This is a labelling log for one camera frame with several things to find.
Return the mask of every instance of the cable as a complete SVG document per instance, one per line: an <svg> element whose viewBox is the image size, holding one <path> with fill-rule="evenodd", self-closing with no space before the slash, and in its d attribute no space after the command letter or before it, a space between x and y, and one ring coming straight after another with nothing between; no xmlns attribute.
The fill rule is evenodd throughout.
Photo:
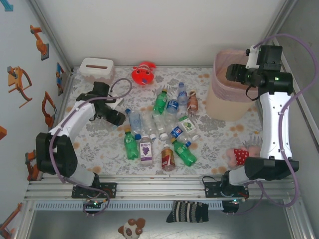
<svg viewBox="0 0 319 239"><path fill-rule="evenodd" d="M263 200L263 197L264 197L264 192L261 191L261 196L260 196L260 199L258 200L258 202L256 203L256 205L254 205L251 209L248 209L247 211L244 211L242 213L234 213L233 215L234 216L241 216L241 215L244 215L244 214L247 214L247 213L250 213L251 211L255 210L256 207L259 206L259 204L261 203L261 201Z"/></svg>
<svg viewBox="0 0 319 239"><path fill-rule="evenodd" d="M214 179L216 182L218 182L218 181L217 181L214 177L212 177L212 176L204 176L204 177L201 179L201 181L203 182L204 185L205 185L204 178L212 178L212 179Z"/></svg>
<svg viewBox="0 0 319 239"><path fill-rule="evenodd" d="M273 199L271 199L269 197L269 195L266 193L265 189L264 189L264 186L262 183L258 184L260 189L262 190L262 192L265 194L266 198L268 200L271 201L271 203L275 204L276 206L279 206L279 207L290 207L292 206L297 200L298 200L298 197L299 197L299 194L300 194L300 190L299 190L299 184L298 184L298 181L297 181L297 176L285 154L285 150L284 150L284 143L283 143L283 129L282 129L282 126L283 126L283 118L284 118L284 113L286 111L286 109L290 106L290 104L297 98L299 97L301 94L303 94L306 90L308 90L310 87L312 87L316 81L317 81L317 78L318 78L318 69L319 69L319 65L318 65L318 60L315 56L315 53L312 51L312 49L300 38L296 37L296 36L292 36L290 34L286 34L286 33L280 33L280 34L276 34L276 35L272 35L272 36L269 36L267 38L265 38L264 40L262 40L261 42L259 42L257 45L254 46L254 48L260 46L262 43L264 42L267 42L268 40L274 38L274 37L278 37L278 36L286 36L286 37L289 37L295 41L297 41L298 43L300 43L306 50L307 52L310 54L312 60L313 60L313 63L314 63L314 67L315 67L315 73L314 73L314 78L313 80L310 82L309 85L307 85L305 88L303 88L301 91L299 91L298 93L296 93L294 96L292 96L288 101L287 103L283 106L282 110L280 111L280 115L279 115L279 125L278 125L278 132L279 132L279 145L280 145L280 150L281 150L281 154L289 168L289 171L291 172L291 175L294 179L294 183L295 183L295 196L294 198L291 200L291 202L287 203L287 204L279 204L277 202L275 202Z"/></svg>
<svg viewBox="0 0 319 239"><path fill-rule="evenodd" d="M79 187L81 187L81 188L88 189L88 190L92 190L92 191L97 191L97 192L99 192L99 193L102 193L102 194L106 195L106 197L107 197L107 199L108 199L108 203L107 203L106 207L104 207L101 211L97 212L95 215L98 215L98 214L102 213L102 212L105 211L106 208L109 206L109 203L110 203L110 197L109 197L109 195L108 195L106 192L104 192L103 190L101 190L101 189L87 187L87 186L85 186L85 185L78 184L78 183L76 183L76 182L74 182L74 181L72 181L72 180L70 180L70 179L68 179L68 178L63 178L63 177L61 176L61 174L60 174L60 172L59 172L59 169L58 169L58 167L57 167L57 165L56 165L56 163L55 163L55 160L54 160L54 156L53 156L53 143L54 143L55 138L57 137L57 135L60 133L60 131L61 131L61 130L63 129L63 127L65 126L65 124L72 118L72 116L73 116L81 107L83 107L83 106L86 105L87 103L90 103L90 102L96 101L96 100L115 100L115 99L119 99L119 98L123 98L123 97L127 96L127 95L131 92L132 87L133 87L132 82L131 82L129 79L127 79L127 78L120 78L120 79L118 79L117 81L115 81L114 84L111 86L110 91L112 91L112 90L113 90L113 87L114 87L118 82L120 82L120 81L122 81L122 80L126 80L126 81L128 81L128 82L130 83L130 88L129 88L129 90L128 90L125 94L123 94L122 96L117 96L117 97L95 97L95 98L91 98L91 99L89 99L89 100L87 100L87 101L81 103L81 104L78 106L78 108L77 108L77 109L74 109L74 110L67 116L67 118L63 121L63 123L61 124L61 127L58 128L57 131L55 132L55 134L53 135L53 137L52 137L52 139L51 139L51 141L50 141L50 145L49 145L49 155L50 155L50 159L51 159L51 163L52 163L54 172L56 173L57 177L60 179L60 181L61 181L62 183L68 182L68 183L71 183L71 184L73 184L73 185L79 186ZM84 211L84 212L87 214L87 216L88 216L88 213L85 211L85 206L86 206L86 205L88 205L88 203L83 205L83 211Z"/></svg>

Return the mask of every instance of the brown bottle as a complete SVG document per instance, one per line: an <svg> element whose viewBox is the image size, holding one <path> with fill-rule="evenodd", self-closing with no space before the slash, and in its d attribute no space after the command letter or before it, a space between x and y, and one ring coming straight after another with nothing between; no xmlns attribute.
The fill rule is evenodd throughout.
<svg viewBox="0 0 319 239"><path fill-rule="evenodd" d="M198 101L196 98L196 90L191 90L189 93L189 98L187 102L187 111L190 114L195 114L198 112Z"/></svg>

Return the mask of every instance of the brown dog toy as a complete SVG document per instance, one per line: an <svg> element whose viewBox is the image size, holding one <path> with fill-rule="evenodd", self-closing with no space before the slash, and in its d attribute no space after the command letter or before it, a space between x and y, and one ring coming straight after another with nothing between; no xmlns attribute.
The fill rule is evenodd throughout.
<svg viewBox="0 0 319 239"><path fill-rule="evenodd" d="M129 219L124 226L118 229L118 232L122 234L126 239L138 239L140 234L142 234L142 228L145 226L145 220L139 218L137 221L134 219Z"/></svg>

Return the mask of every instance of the pink bin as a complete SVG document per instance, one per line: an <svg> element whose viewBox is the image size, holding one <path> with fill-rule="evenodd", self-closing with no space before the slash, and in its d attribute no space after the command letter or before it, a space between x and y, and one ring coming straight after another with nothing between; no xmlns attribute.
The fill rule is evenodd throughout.
<svg viewBox="0 0 319 239"><path fill-rule="evenodd" d="M245 94L248 86L226 79L227 67L231 64L246 65L245 51L223 50L215 58L212 80L206 100L207 114L217 120L237 121L254 104ZM250 98L258 95L258 88L251 88Z"/></svg>

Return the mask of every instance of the green soda bottle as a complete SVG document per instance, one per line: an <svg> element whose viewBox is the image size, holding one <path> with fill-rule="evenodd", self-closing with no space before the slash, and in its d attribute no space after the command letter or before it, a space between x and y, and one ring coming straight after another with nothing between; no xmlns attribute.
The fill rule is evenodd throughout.
<svg viewBox="0 0 319 239"><path fill-rule="evenodd" d="M158 111L160 115L163 114L166 101L167 101L167 89L163 89L161 93L158 95L158 97L156 98L153 111Z"/></svg>
<svg viewBox="0 0 319 239"><path fill-rule="evenodd" d="M196 161L196 157L189 151L185 144L178 142L176 138L172 138L171 142L177 155L184 161L185 165L190 167Z"/></svg>
<svg viewBox="0 0 319 239"><path fill-rule="evenodd" d="M133 135L131 134L131 128L125 129L124 145L126 150L126 155L129 160L134 160L139 158L140 154L138 151L138 145L135 142Z"/></svg>

